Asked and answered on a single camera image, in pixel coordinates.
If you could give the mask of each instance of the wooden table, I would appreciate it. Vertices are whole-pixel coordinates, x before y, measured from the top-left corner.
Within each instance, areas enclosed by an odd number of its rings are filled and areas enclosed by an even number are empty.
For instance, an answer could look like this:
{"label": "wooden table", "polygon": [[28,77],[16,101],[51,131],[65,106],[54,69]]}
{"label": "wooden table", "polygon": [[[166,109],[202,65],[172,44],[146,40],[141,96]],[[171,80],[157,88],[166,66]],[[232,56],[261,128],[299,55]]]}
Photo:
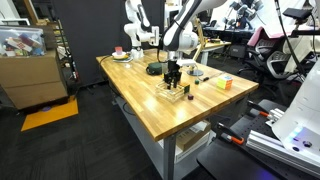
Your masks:
{"label": "wooden table", "polygon": [[[181,80],[190,84],[190,94],[194,95],[194,100],[184,96],[171,103],[156,96],[155,86],[162,81],[162,77],[147,75],[145,70],[148,63],[157,61],[156,50],[146,50],[144,54],[143,58],[129,63],[113,62],[112,57],[97,57],[97,61],[123,97],[116,98],[119,106],[127,102],[134,112],[135,116],[124,114],[159,174],[164,179],[181,179],[196,168],[197,163],[194,154],[194,158],[188,158],[189,155],[186,160],[174,164],[176,134],[242,99],[257,89],[258,84],[231,75],[233,84],[230,90],[217,88],[216,78],[195,85],[196,77],[187,75],[187,68],[182,68]],[[165,52],[160,53],[160,59],[166,59]],[[221,73],[201,64],[198,68],[204,76]],[[163,149],[157,143],[161,139],[164,140]]]}
{"label": "wooden table", "polygon": [[202,52],[201,64],[207,65],[208,54],[209,54],[210,51],[222,48],[222,47],[230,45],[230,44],[231,44],[231,42],[224,42],[224,41],[221,41],[221,43],[210,43],[210,42],[207,42],[205,47],[201,51]]}

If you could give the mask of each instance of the orange floor mat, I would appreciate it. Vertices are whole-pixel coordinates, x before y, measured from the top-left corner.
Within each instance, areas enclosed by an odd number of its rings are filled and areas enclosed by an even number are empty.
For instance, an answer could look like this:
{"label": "orange floor mat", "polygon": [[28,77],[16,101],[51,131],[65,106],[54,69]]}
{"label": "orange floor mat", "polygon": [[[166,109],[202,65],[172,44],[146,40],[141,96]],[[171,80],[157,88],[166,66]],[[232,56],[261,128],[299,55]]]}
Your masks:
{"label": "orange floor mat", "polygon": [[77,99],[73,96],[69,98],[68,103],[63,105],[52,106],[48,111],[39,111],[27,115],[21,131],[32,129],[44,124],[61,120],[63,118],[78,114]]}

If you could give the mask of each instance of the cup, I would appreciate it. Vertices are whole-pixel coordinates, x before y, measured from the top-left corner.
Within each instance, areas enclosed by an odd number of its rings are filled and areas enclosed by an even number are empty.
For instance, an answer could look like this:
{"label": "cup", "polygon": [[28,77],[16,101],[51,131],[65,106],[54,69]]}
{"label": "cup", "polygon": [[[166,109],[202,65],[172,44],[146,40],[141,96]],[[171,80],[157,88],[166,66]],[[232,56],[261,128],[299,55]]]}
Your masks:
{"label": "cup", "polygon": [[117,55],[122,55],[122,47],[121,46],[117,46],[114,49],[116,50]]}

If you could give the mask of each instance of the dark carpet floor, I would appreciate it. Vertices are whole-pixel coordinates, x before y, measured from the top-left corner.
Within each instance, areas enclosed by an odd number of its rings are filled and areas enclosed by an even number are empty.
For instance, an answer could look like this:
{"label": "dark carpet floor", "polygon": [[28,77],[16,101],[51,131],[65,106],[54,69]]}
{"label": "dark carpet floor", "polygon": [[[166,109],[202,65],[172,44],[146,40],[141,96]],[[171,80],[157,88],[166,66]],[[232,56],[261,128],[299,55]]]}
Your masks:
{"label": "dark carpet floor", "polygon": [[[232,74],[244,66],[238,59],[224,62],[223,57],[211,56],[208,62],[209,66]],[[241,76],[252,79],[253,74],[244,72]],[[286,87],[290,97],[298,89],[292,87]],[[109,87],[96,85],[90,90],[94,94],[86,89],[77,94],[78,115],[24,132],[20,129],[25,115],[2,107],[0,179],[161,179],[121,109],[111,103]],[[268,97],[266,91],[258,89],[249,99],[259,102]],[[219,115],[230,113],[226,109]],[[184,179],[214,178],[199,167]]]}

